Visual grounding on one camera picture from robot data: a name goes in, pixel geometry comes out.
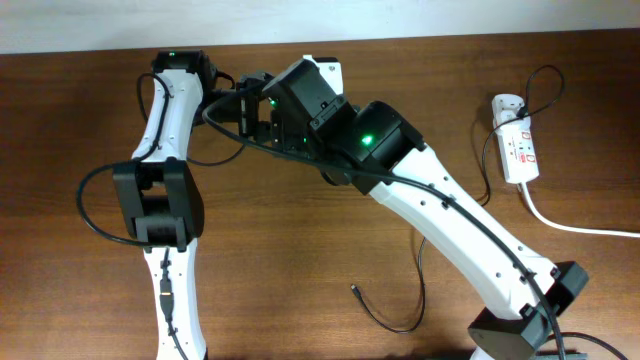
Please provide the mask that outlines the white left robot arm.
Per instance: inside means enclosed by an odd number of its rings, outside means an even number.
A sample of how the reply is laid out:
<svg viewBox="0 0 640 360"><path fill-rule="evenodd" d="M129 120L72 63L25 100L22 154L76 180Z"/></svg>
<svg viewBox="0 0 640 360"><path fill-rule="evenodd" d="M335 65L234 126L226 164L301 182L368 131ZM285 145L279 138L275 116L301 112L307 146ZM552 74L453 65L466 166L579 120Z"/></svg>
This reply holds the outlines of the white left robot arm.
<svg viewBox="0 0 640 360"><path fill-rule="evenodd" d="M160 359L205 359L195 279L204 204L187 155L196 116L224 96L201 50L162 51L153 60L154 99L130 161L113 170L125 226L149 269Z"/></svg>

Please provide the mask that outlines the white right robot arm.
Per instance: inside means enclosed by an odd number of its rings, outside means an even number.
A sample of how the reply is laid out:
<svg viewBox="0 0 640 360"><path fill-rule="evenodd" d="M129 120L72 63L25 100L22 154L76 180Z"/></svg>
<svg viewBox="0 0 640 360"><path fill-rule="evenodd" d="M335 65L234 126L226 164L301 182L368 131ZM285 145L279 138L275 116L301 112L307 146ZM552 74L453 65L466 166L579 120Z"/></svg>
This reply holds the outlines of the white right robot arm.
<svg viewBox="0 0 640 360"><path fill-rule="evenodd" d="M565 358L558 318L585 287L584 269L524 245L399 112L381 101L356 110L313 61L296 61L262 93L304 138L307 156L409 222L469 281L485 304L468 327L474 358L531 359L549 339Z"/></svg>

